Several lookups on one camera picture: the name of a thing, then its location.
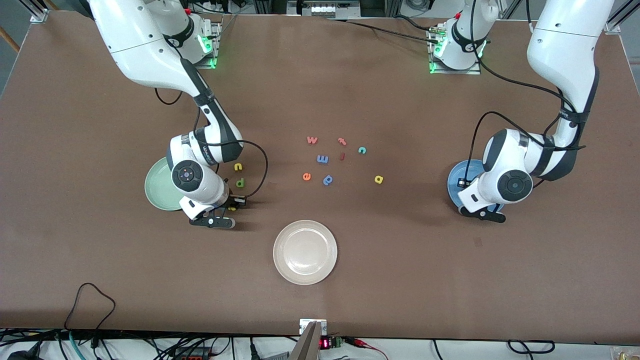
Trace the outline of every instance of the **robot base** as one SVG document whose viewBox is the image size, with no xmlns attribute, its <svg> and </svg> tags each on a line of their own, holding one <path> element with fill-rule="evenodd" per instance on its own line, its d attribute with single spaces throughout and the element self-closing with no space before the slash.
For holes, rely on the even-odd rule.
<svg viewBox="0 0 640 360">
<path fill-rule="evenodd" d="M 458 179 L 460 179 L 461 177 L 462 178 L 465 177 L 465 169 L 467 167 L 467 162 L 468 162 L 467 160 L 459 162 L 456 166 L 453 167 L 453 169 L 451 169 L 451 172 L 449 173 L 449 177 L 447 178 L 447 191 L 449 192 L 449 197 L 451 198 L 451 201 L 453 201 L 453 203 L 458 208 L 458 212 L 460 212 L 461 214 L 462 212 L 460 211 L 460 209 L 462 208 L 462 200 L 460 200 L 460 198 L 458 197 L 458 193 L 462 191 L 462 188 L 458 186 Z M 482 166 L 482 161 L 471 160 L 467 179 L 469 181 L 473 181 L 473 179 L 475 179 L 478 175 L 482 174 L 483 172 L 484 172 L 484 168 Z M 500 204 L 500 205 L 496 204 L 493 206 L 489 206 L 487 210 L 492 212 L 498 212 L 502 210 L 503 207 L 504 207 L 504 204 Z"/>
<path fill-rule="evenodd" d="M 445 65 L 442 60 L 440 59 L 440 57 L 445 56 L 445 49 L 447 48 L 447 46 L 457 46 L 459 47 L 458 44 L 452 43 L 449 38 L 447 36 L 450 36 L 449 34 L 451 33 L 451 24 L 452 22 L 455 22 L 454 19 L 451 19 L 445 23 L 442 24 L 438 24 L 437 29 L 438 32 L 437 33 L 432 33 L 430 31 L 427 31 L 427 38 L 428 39 L 433 39 L 433 40 L 437 40 L 438 43 L 437 44 L 432 44 L 432 43 L 427 43 L 427 47 L 428 47 L 428 54 L 429 54 L 429 73 L 430 74 L 466 74 L 466 75 L 480 75 L 480 64 L 478 64 L 477 61 L 472 60 L 471 62 L 471 66 L 467 69 L 453 69 L 451 67 L 448 67 L 447 65 Z M 480 57 L 482 57 L 482 51 L 484 50 L 484 47 L 486 46 L 486 41 L 482 44 L 482 46 L 480 46 L 478 48 L 478 55 Z M 454 52 L 455 49 L 448 49 L 447 50 L 447 56 L 451 57 L 453 56 L 454 58 L 457 57 L 462 57 L 462 56 L 466 56 L 466 57 L 473 57 L 473 59 L 475 59 L 476 55 L 473 53 L 463 53 L 462 50 L 457 50 L 457 53 L 452 53 Z"/>
</svg>

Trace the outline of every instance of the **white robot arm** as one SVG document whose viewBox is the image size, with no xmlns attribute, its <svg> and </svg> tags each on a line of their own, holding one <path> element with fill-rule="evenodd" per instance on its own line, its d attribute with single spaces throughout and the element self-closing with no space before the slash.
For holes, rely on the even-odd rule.
<svg viewBox="0 0 640 360">
<path fill-rule="evenodd" d="M 221 206 L 238 207 L 241 197 L 209 167 L 233 161 L 242 136 L 194 63 L 211 52 L 211 22 L 187 15 L 177 0 L 89 0 L 90 10 L 111 56 L 130 80 L 154 88 L 186 92 L 209 125 L 171 139 L 167 162 L 191 223 Z M 205 219 L 209 227 L 233 227 L 232 219 Z"/>
<path fill-rule="evenodd" d="M 527 58 L 533 70 L 558 87 L 570 104 L 562 104 L 553 135 L 505 129 L 489 139 L 484 172 L 470 184 L 466 179 L 459 182 L 465 187 L 458 193 L 461 214 L 503 222 L 504 215 L 488 211 L 489 206 L 523 201 L 531 194 L 533 177 L 554 181 L 571 172 L 598 86 L 593 51 L 613 2 L 547 1 Z"/>
<path fill-rule="evenodd" d="M 473 11 L 474 41 L 471 41 L 471 8 L 474 0 L 465 0 L 465 7 L 459 18 L 449 19 L 444 23 L 447 34 L 441 46 L 436 47 L 433 55 L 442 63 L 455 70 L 465 70 L 476 63 L 474 53 L 475 42 L 478 53 L 482 53 L 486 45 L 486 37 L 500 12 L 496 0 L 477 0 Z"/>
</svg>

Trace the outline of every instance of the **floor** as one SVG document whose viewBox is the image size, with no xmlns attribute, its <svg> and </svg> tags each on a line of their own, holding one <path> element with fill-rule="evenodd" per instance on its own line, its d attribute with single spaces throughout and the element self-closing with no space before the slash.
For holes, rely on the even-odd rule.
<svg viewBox="0 0 640 360">
<path fill-rule="evenodd" d="M 614 9 L 616 9 L 625 0 L 616 0 Z M 66 0 L 54 0 L 62 10 L 71 10 L 72 7 Z M 453 5 L 462 6 L 462 0 L 437 0 L 434 3 L 433 10 L 429 12 L 418 12 L 406 6 L 403 2 L 401 13 L 407 16 L 421 17 L 448 17 Z M 531 0 L 531 15 L 534 19 L 540 15 L 545 0 Z M 2 26 L 9 35 L 18 44 L 21 44 L 29 29 L 29 12 L 18 2 L 18 0 L 0 0 L 0 26 Z M 513 15 L 513 19 L 525 19 L 524 2 L 518 7 Z M 627 58 L 629 59 L 636 85 L 640 84 L 640 12 L 633 14 L 621 27 L 621 34 Z M 4 86 L 9 79 L 13 63 L 16 59 L 16 53 L 4 41 L 0 40 L 0 89 L 4 92 Z"/>
</svg>

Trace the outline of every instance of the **black cable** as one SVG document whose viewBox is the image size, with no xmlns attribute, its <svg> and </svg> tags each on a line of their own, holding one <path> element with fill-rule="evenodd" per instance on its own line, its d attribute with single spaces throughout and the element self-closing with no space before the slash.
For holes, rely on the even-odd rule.
<svg viewBox="0 0 640 360">
<path fill-rule="evenodd" d="M 176 102 L 178 102 L 178 100 L 180 100 L 180 97 L 182 96 L 182 92 L 180 92 L 178 94 L 178 97 L 176 97 L 174 101 L 166 102 L 166 101 L 162 100 L 162 98 L 160 97 L 160 94 L 158 93 L 158 88 L 154 88 L 154 91 L 156 92 L 156 97 L 158 98 L 158 100 L 160 100 L 160 102 L 165 104 L 165 105 L 173 105 L 173 104 L 175 104 Z"/>
<path fill-rule="evenodd" d="M 531 11 L 529 10 L 529 0 L 525 1 L 525 5 L 527 6 L 527 22 L 529 23 L 529 30 L 533 34 L 533 24 L 531 23 Z"/>
<path fill-rule="evenodd" d="M 97 339 L 98 329 L 100 328 L 100 325 L 102 325 L 102 323 L 104 323 L 104 321 L 107 320 L 109 318 L 109 316 L 111 316 L 111 314 L 113 314 L 113 312 L 115 311 L 115 309 L 116 309 L 116 301 L 113 300 L 113 298 L 110 297 L 109 295 L 107 295 L 104 292 L 102 292 L 102 290 L 100 290 L 92 282 L 85 282 L 84 284 L 80 285 L 80 287 L 78 288 L 78 291 L 76 292 L 76 299 L 74 300 L 74 305 L 71 307 L 71 311 L 69 311 L 69 314 L 67 315 L 67 318 L 65 319 L 64 327 L 65 327 L 65 330 L 71 331 L 71 329 L 69 329 L 69 326 L 68 326 L 69 320 L 71 319 L 71 316 L 74 314 L 74 310 L 76 310 L 76 306 L 78 304 L 78 300 L 80 299 L 80 291 L 82 291 L 82 289 L 87 285 L 92 286 L 98 293 L 100 293 L 100 295 L 102 295 L 103 297 L 105 297 L 109 301 L 111 301 L 111 303 L 113 305 L 113 307 L 111 308 L 111 311 L 109 311 L 109 313 L 104 318 L 102 318 L 102 320 L 100 320 L 98 325 L 93 330 L 93 338 Z"/>
<path fill-rule="evenodd" d="M 22 342 L 25 342 L 25 341 L 55 340 L 55 335 L 58 332 L 59 332 L 58 330 L 49 330 L 49 331 L 41 332 L 40 334 L 37 334 L 37 335 L 29 335 L 29 336 L 25 336 L 23 338 L 7 340 L 7 341 L 3 342 L 2 344 L 0 344 L 0 347 L 5 347 L 5 346 L 11 345 L 11 344 L 15 344 L 15 343 L 22 343 Z"/>
<path fill-rule="evenodd" d="M 506 78 L 506 77 L 504 77 L 504 76 L 502 76 L 502 75 L 498 74 L 497 72 L 493 71 L 492 69 L 489 69 L 489 67 L 488 67 L 488 66 L 486 66 L 486 65 L 484 64 L 484 62 L 482 61 L 482 59 L 480 59 L 480 55 L 478 55 L 478 51 L 477 51 L 477 47 L 476 47 L 476 43 L 475 43 L 475 40 L 474 40 L 474 22 L 473 22 L 473 18 L 474 18 L 474 12 L 475 12 L 475 10 L 476 10 L 476 1 L 477 1 L 477 0 L 474 0 L 473 4 L 472 4 L 472 6 L 471 6 L 471 20 L 470 20 L 470 22 L 469 22 L 469 23 L 470 23 L 469 31 L 470 31 L 470 33 L 471 33 L 471 44 L 473 45 L 472 47 L 473 47 L 474 54 L 476 55 L 476 59 L 477 59 L 478 63 L 479 63 L 479 64 L 480 64 L 480 65 L 481 65 L 485 70 L 487 70 L 488 72 L 490 72 L 492 75 L 494 75 L 495 77 L 497 77 L 497 78 L 499 78 L 499 79 L 502 79 L 502 80 L 504 80 L 504 81 L 507 81 L 508 83 L 518 84 L 518 85 L 526 86 L 526 87 L 529 87 L 529 88 L 538 89 L 538 90 L 540 90 L 540 91 L 544 91 L 544 92 L 546 92 L 546 93 L 548 93 L 548 94 L 551 94 L 551 95 L 553 95 L 553 96 L 557 97 L 558 99 L 560 99 L 560 100 L 562 100 L 564 103 L 566 103 L 566 104 L 571 108 L 571 111 L 575 113 L 576 111 L 575 111 L 575 107 L 573 106 L 573 104 L 572 104 L 569 100 L 567 100 L 564 96 L 562 96 L 561 94 L 559 94 L 559 93 L 557 93 L 557 92 L 555 92 L 555 91 L 553 91 L 553 90 L 549 90 L 548 88 L 545 88 L 545 87 L 542 87 L 542 86 L 538 86 L 538 85 L 534 85 L 534 84 L 529 84 L 529 83 L 524 83 L 524 82 L 522 82 L 522 81 L 517 81 L 517 80 L 512 80 L 512 79 Z"/>
<path fill-rule="evenodd" d="M 482 121 L 484 120 L 484 118 L 489 115 L 489 114 L 494 114 L 494 115 L 498 115 L 499 117 L 501 117 L 502 119 L 504 119 L 506 122 L 508 122 L 509 124 L 511 124 L 511 126 L 515 127 L 516 129 L 519 130 L 519 132 L 521 132 L 522 134 L 524 134 L 526 137 L 528 137 L 531 141 L 533 141 L 534 143 L 540 145 L 541 147 L 544 147 L 545 144 L 541 143 L 538 139 L 536 139 L 535 137 L 533 137 L 531 134 L 529 134 L 525 129 L 521 128 L 518 124 L 516 124 L 515 122 L 513 122 L 513 120 L 509 119 L 508 117 L 504 116 L 503 114 L 497 112 L 497 111 L 487 111 L 486 113 L 484 113 L 481 117 L 480 120 L 478 120 L 478 123 L 476 124 L 476 130 L 474 130 L 474 136 L 471 139 L 471 149 L 469 150 L 469 159 L 467 161 L 467 167 L 465 169 L 465 180 L 469 181 L 467 179 L 467 174 L 469 171 L 469 165 L 471 164 L 471 157 L 473 156 L 473 151 L 474 151 L 474 146 L 476 144 L 476 136 L 477 136 L 477 132 L 478 132 L 478 128 L 480 128 L 480 124 L 482 123 Z M 578 146 L 578 147 L 556 147 L 554 149 L 554 151 L 577 151 L 580 149 L 585 148 L 584 145 Z"/>
<path fill-rule="evenodd" d="M 151 341 L 151 343 L 149 343 L 149 345 L 152 345 L 154 347 L 154 349 L 156 350 L 156 353 L 160 354 L 160 348 L 158 348 L 158 344 L 156 344 L 156 341 L 154 338 L 149 338 L 149 340 Z"/>
<path fill-rule="evenodd" d="M 516 350 L 513 348 L 513 346 L 511 345 L 512 342 L 515 343 L 519 343 L 522 345 L 522 347 L 525 349 L 524 351 L 522 350 Z M 529 349 L 529 347 L 527 346 L 527 344 L 524 343 L 524 341 L 522 340 L 509 340 L 507 341 L 507 346 L 509 347 L 509 349 L 511 351 L 513 351 L 516 354 L 520 354 L 520 355 L 528 355 L 530 360 L 534 360 L 533 359 L 533 355 L 543 355 L 543 354 L 549 354 L 551 352 L 553 352 L 556 349 L 556 343 L 554 343 L 553 341 L 530 341 L 530 343 L 544 343 L 544 344 L 551 344 L 551 348 L 548 350 L 537 350 L 537 351 L 532 351 Z"/>
<path fill-rule="evenodd" d="M 192 5 L 195 5 L 195 6 L 199 7 L 199 8 L 201 8 L 201 9 L 207 10 L 208 12 L 211 12 L 211 13 L 231 14 L 230 12 L 221 12 L 221 11 L 218 11 L 218 10 L 210 10 L 210 9 L 207 9 L 206 7 L 204 7 L 204 6 L 202 6 L 202 5 L 198 4 L 198 3 L 192 3 Z"/>
<path fill-rule="evenodd" d="M 438 358 L 440 360 L 444 360 L 442 359 L 442 355 L 440 355 L 440 350 L 438 349 L 438 343 L 436 342 L 436 339 L 432 339 L 431 341 L 433 341 L 433 347 L 436 349 L 436 354 L 438 354 Z"/>
<path fill-rule="evenodd" d="M 213 343 L 211 343 L 211 348 L 209 348 L 209 355 L 210 356 L 218 356 L 220 354 L 222 354 L 223 352 L 225 352 L 225 350 L 229 347 L 229 344 L 231 344 L 231 338 L 229 338 L 229 340 L 227 341 L 227 344 L 225 345 L 225 347 L 222 349 L 222 351 L 218 352 L 217 354 L 214 353 L 213 350 Z"/>
<path fill-rule="evenodd" d="M 195 134 L 196 129 L 198 128 L 198 121 L 200 120 L 200 108 L 198 108 L 198 115 L 196 115 L 196 120 L 193 123 L 193 133 Z M 262 188 L 262 185 L 264 184 L 264 180 L 267 178 L 267 173 L 269 172 L 269 158 L 267 157 L 267 152 L 264 151 L 264 149 L 256 144 L 255 142 L 251 142 L 249 140 L 232 140 L 232 141 L 228 141 L 228 142 L 221 142 L 221 143 L 208 143 L 208 142 L 203 142 L 200 141 L 197 137 L 194 136 L 194 138 L 196 139 L 196 141 L 200 144 L 206 145 L 206 146 L 224 146 L 224 145 L 229 145 L 232 143 L 248 143 L 250 145 L 255 146 L 256 148 L 258 148 L 258 150 L 262 153 L 262 155 L 264 156 L 264 174 L 262 175 L 262 180 L 260 180 L 260 184 L 258 184 L 258 187 L 256 187 L 256 189 L 254 191 L 252 191 L 251 193 L 249 193 L 249 195 L 245 195 L 245 198 L 249 198 L 255 195 L 255 193 L 257 193 L 260 188 Z"/>
<path fill-rule="evenodd" d="M 65 353 L 65 349 L 62 347 L 62 339 L 60 339 L 60 333 L 58 333 L 56 337 L 58 338 L 58 346 L 60 347 L 60 352 L 62 353 L 62 357 L 64 357 L 65 360 L 69 360 L 69 358 L 67 357 L 67 353 Z"/>
<path fill-rule="evenodd" d="M 391 30 L 387 30 L 387 29 L 383 29 L 383 28 L 379 28 L 377 26 L 372 26 L 372 25 L 367 25 L 367 24 L 361 24 L 359 22 L 348 22 L 347 24 L 353 24 L 353 25 L 357 25 L 357 26 L 364 26 L 365 28 L 369 28 L 369 29 L 373 29 L 373 30 L 378 30 L 378 31 L 382 31 L 384 33 L 389 33 L 389 34 L 393 34 L 393 35 L 397 35 L 399 37 L 405 37 L 405 38 L 412 38 L 415 40 L 420 40 L 420 41 L 424 41 L 424 42 L 430 42 L 432 44 L 437 44 L 438 41 L 435 39 L 428 39 L 428 38 L 421 38 L 421 37 L 415 37 L 413 35 L 409 35 L 409 34 L 403 34 L 403 33 L 398 33 L 396 31 L 391 31 Z"/>
<path fill-rule="evenodd" d="M 162 359 L 164 359 L 165 355 L 170 355 L 171 351 L 177 350 L 179 347 L 187 345 L 188 343 L 192 342 L 195 338 L 197 338 L 197 336 L 181 338 L 180 340 L 178 340 L 178 342 L 176 342 L 172 346 L 160 351 L 160 353 L 156 357 L 154 357 L 153 360 L 162 360 Z"/>
<path fill-rule="evenodd" d="M 426 28 L 424 26 L 420 26 L 418 24 L 416 24 L 415 21 L 411 20 L 410 17 L 398 14 L 396 16 L 394 16 L 395 19 L 404 19 L 407 20 L 409 22 L 409 24 L 411 24 L 414 28 L 418 28 L 420 30 L 424 30 L 424 31 L 429 31 L 429 26 L 427 26 Z"/>
<path fill-rule="evenodd" d="M 111 352 L 109 351 L 107 344 L 104 342 L 104 339 L 100 339 L 100 342 L 102 343 L 102 347 L 104 347 L 104 350 L 107 352 L 107 356 L 109 356 L 109 360 L 115 360 L 113 359 L 113 356 L 111 356 Z"/>
</svg>

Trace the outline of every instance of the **table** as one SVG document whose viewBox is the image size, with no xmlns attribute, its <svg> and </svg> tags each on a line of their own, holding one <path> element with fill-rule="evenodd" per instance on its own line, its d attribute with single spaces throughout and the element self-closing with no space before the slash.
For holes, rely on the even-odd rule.
<svg viewBox="0 0 640 360">
<path fill-rule="evenodd" d="M 550 86 L 527 65 L 529 37 L 526 23 L 498 21 L 485 61 Z M 620 38 L 603 35 L 595 55 L 600 88 L 575 169 L 493 224 L 457 213 L 451 167 L 484 112 L 541 131 L 557 99 L 489 74 L 429 74 L 423 43 L 352 24 L 238 17 L 202 74 L 270 168 L 222 231 L 159 211 L 143 191 L 169 139 L 191 129 L 192 101 L 162 105 L 119 72 L 91 20 L 53 12 L 30 29 L 0 102 L 0 326 L 61 327 L 91 281 L 118 302 L 112 329 L 296 334 L 309 317 L 354 336 L 636 341 L 640 106 Z M 483 124 L 475 157 L 505 126 Z M 252 188 L 262 156 L 247 147 L 241 161 Z M 239 177 L 232 164 L 220 174 Z M 278 232 L 305 218 L 339 246 L 313 286 L 288 283 L 272 258 Z M 71 326 L 95 327 L 109 308 L 87 290 Z"/>
</svg>

